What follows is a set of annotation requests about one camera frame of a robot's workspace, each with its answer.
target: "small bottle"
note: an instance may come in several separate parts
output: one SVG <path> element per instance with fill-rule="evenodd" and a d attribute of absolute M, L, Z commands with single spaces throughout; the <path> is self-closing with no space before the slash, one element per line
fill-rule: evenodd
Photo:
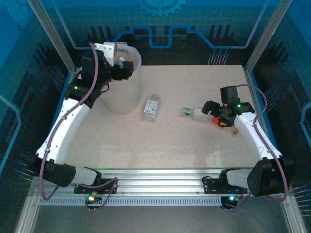
<path fill-rule="evenodd" d="M 182 108 L 180 111 L 180 114 L 183 116 L 189 116 L 195 120 L 202 120 L 202 121 L 207 121 L 209 118 L 209 114 L 206 115 L 206 114 L 202 113 L 201 108 L 192 108 L 192 109 Z"/>
<path fill-rule="evenodd" d="M 153 94 L 147 97 L 142 118 L 147 121 L 155 121 L 156 114 L 160 108 L 161 99 L 158 94 Z"/>
<path fill-rule="evenodd" d="M 118 65 L 121 69 L 123 69 L 123 62 L 125 61 L 124 57 L 120 57 L 119 61 L 118 61 Z"/>

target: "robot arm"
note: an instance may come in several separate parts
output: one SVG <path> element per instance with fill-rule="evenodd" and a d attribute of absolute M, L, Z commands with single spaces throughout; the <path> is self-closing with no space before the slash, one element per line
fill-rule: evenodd
<path fill-rule="evenodd" d="M 256 117 L 254 109 L 250 103 L 240 102 L 235 86 L 221 88 L 220 92 L 223 104 L 208 101 L 202 113 L 211 112 L 211 115 L 218 119 L 219 126 L 234 125 L 242 133 L 251 153 L 258 160 L 253 169 L 223 170 L 219 177 L 222 187 L 224 190 L 229 190 L 234 186 L 247 188 L 256 197 L 284 192 L 281 172 L 272 152 L 280 161 L 288 185 L 293 173 L 293 162 L 282 156 L 270 142 L 260 124 L 257 121 L 254 123 Z"/>
<path fill-rule="evenodd" d="M 61 187 L 66 187 L 71 183 L 96 185 L 101 180 L 101 173 L 95 170 L 65 164 L 66 155 L 80 123 L 89 113 L 96 99 L 101 95 L 101 89 L 112 79 L 128 79 L 134 71 L 133 62 L 131 61 L 123 62 L 122 68 L 114 66 L 114 55 L 117 50 L 115 43 L 105 42 L 103 45 L 95 44 L 95 47 L 97 50 L 104 52 L 104 56 L 98 60 L 98 76 L 94 89 L 81 105 L 77 106 L 66 118 L 63 117 L 65 113 L 86 96 L 92 86 L 95 70 L 94 58 L 85 55 L 81 59 L 82 70 L 68 85 L 61 111 L 51 132 L 37 150 L 36 156 L 28 157 L 28 163 L 33 167 L 35 174 L 39 175 L 48 140 L 56 125 L 62 120 L 48 149 L 49 153 L 43 172 L 45 180 Z"/>

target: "green led light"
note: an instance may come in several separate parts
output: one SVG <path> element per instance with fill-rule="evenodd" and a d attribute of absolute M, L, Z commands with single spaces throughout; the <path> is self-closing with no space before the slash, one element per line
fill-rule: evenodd
<path fill-rule="evenodd" d="M 88 196 L 88 200 L 89 200 L 89 201 L 94 201 L 94 200 L 95 200 L 95 197 L 94 197 L 93 195 L 90 195 L 90 196 Z"/>

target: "cable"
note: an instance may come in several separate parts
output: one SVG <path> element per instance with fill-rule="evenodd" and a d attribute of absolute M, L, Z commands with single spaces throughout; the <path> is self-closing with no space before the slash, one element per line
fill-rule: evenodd
<path fill-rule="evenodd" d="M 101 93 L 105 93 L 105 92 L 107 92 L 108 90 L 109 90 L 109 84 L 107 83 L 107 90 L 101 91 Z"/>
<path fill-rule="evenodd" d="M 206 178 L 210 178 L 210 179 L 212 179 L 212 177 L 211 176 L 205 176 L 205 177 L 203 177 L 202 178 L 202 183 L 205 185 L 206 183 L 204 182 L 204 180 L 206 179 Z"/>
<path fill-rule="evenodd" d="M 107 202 L 108 202 L 108 200 L 110 198 L 110 195 L 112 194 L 112 191 L 113 191 L 113 189 L 114 189 L 114 187 L 115 187 L 115 185 L 117 183 L 117 180 L 118 180 L 117 177 L 115 177 L 115 178 L 113 178 L 113 179 L 111 179 L 111 180 L 107 181 L 106 183 L 101 184 L 99 186 L 89 186 L 89 185 L 85 185 L 85 184 L 80 184 L 80 186 L 85 187 L 85 188 L 94 188 L 94 189 L 95 188 L 99 188 L 99 189 L 101 189 L 102 187 L 105 187 L 105 186 L 107 186 L 108 184 L 110 184 L 111 182 L 114 181 L 113 185 L 112 185 L 112 187 L 111 187 L 111 189 L 109 191 L 109 194 L 108 194 L 108 196 L 106 198 L 106 200 L 98 208 L 95 208 L 95 207 L 89 208 L 88 205 L 86 204 L 86 208 L 88 209 L 88 211 L 90 211 L 92 209 L 94 211 L 99 210 L 99 209 L 103 208 L 107 204 Z"/>
<path fill-rule="evenodd" d="M 59 188 L 59 185 L 52 191 L 52 193 L 46 197 L 45 196 L 45 193 L 44 193 L 44 188 L 43 188 L 43 170 L 44 170 L 44 166 L 45 166 L 45 162 L 46 162 L 46 159 L 48 157 L 48 154 L 50 152 L 50 147 L 51 147 L 51 144 L 52 144 L 52 140 L 59 128 L 59 126 L 61 125 L 61 123 L 64 121 L 64 119 L 66 119 L 66 117 L 73 111 L 75 110 L 79 105 L 83 104 L 84 101 L 90 96 L 90 94 L 92 93 L 94 87 L 95 87 L 95 84 L 96 84 L 96 81 L 97 81 L 97 77 L 98 77 L 98 57 L 97 57 L 97 53 L 96 53 L 96 50 L 95 50 L 95 45 L 90 43 L 89 44 L 93 50 L 93 53 L 94 53 L 94 58 L 95 58 L 95 72 L 94 72 L 94 79 L 93 79 L 93 83 L 92 83 L 92 86 L 91 88 L 89 89 L 89 91 L 87 92 L 87 94 L 75 105 L 73 106 L 71 109 L 69 109 L 64 115 L 62 118 L 60 118 L 60 120 L 57 122 L 56 126 L 54 127 L 52 133 L 51 133 L 51 136 L 50 138 L 48 139 L 48 143 L 47 143 L 47 147 L 45 149 L 45 153 L 44 153 L 44 156 L 42 158 L 42 163 L 41 163 L 41 168 L 40 168 L 40 174 L 39 174 L 39 178 L 40 178 L 40 192 L 41 192 L 41 196 L 43 198 L 43 200 L 49 200 L 53 195 L 54 193 L 57 191 L 57 189 Z"/>
<path fill-rule="evenodd" d="M 230 205 L 230 204 L 225 204 L 225 205 L 227 205 L 227 206 L 230 206 L 230 207 L 234 207 L 234 209 L 232 210 L 232 211 L 236 211 L 236 210 L 238 210 L 238 209 L 240 209 L 242 206 L 244 206 L 245 205 L 245 203 L 247 203 L 247 201 L 249 200 L 249 197 L 251 196 L 251 192 L 249 191 L 249 193 L 248 193 L 248 195 L 246 196 L 246 198 L 245 198 L 245 200 L 244 200 L 244 202 L 241 204 L 241 205 L 239 205 L 239 206 L 234 206 L 234 205 Z"/>
<path fill-rule="evenodd" d="M 283 202 L 286 200 L 287 196 L 288 196 L 288 185 L 287 185 L 287 181 L 286 181 L 286 177 L 285 177 L 285 173 L 284 173 L 284 170 L 282 168 L 282 165 L 280 163 L 280 161 L 278 160 L 276 154 L 273 152 L 273 150 L 271 149 L 271 147 L 269 146 L 269 144 L 266 142 L 266 140 L 263 138 L 263 136 L 261 135 L 258 127 L 257 127 L 257 124 L 256 121 L 257 119 L 266 111 L 267 109 L 267 106 L 268 106 L 268 103 L 267 103 L 267 98 L 265 96 L 265 94 L 258 88 L 258 87 L 255 87 L 255 86 L 252 86 L 252 85 L 248 85 L 248 84 L 240 84 L 240 85 L 237 85 L 236 87 L 240 87 L 240 86 L 248 86 L 248 87 L 251 87 L 257 91 L 260 92 L 260 94 L 262 95 L 263 99 L 264 99 L 264 108 L 263 110 L 255 116 L 254 118 L 254 121 L 253 121 L 253 125 L 254 125 L 254 129 L 258 135 L 258 137 L 261 139 L 261 141 L 263 142 L 263 144 L 265 145 L 265 147 L 268 149 L 268 151 L 272 154 L 274 160 L 276 161 L 276 164 L 277 164 L 277 167 L 278 169 L 280 170 L 280 173 L 281 173 L 281 176 L 282 176 L 282 180 L 283 180 L 283 185 L 284 185 L 284 196 L 281 198 L 281 199 L 275 199 L 275 198 L 272 198 L 270 196 L 268 196 L 270 199 L 272 200 L 275 200 L 275 201 L 279 201 L 279 202 Z"/>

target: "speckled tabletop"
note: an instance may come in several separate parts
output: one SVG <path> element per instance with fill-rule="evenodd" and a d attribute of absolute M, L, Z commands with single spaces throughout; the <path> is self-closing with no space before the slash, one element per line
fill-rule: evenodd
<path fill-rule="evenodd" d="M 181 107 L 221 102 L 221 87 L 246 83 L 242 66 L 143 66 L 140 106 L 126 115 L 110 112 L 98 99 L 81 123 L 67 163 L 92 168 L 224 168 L 251 167 L 242 135 L 232 128 L 181 116 Z M 156 122 L 142 119 L 148 95 L 158 93 Z M 249 89 L 240 87 L 241 101 L 253 105 Z"/>

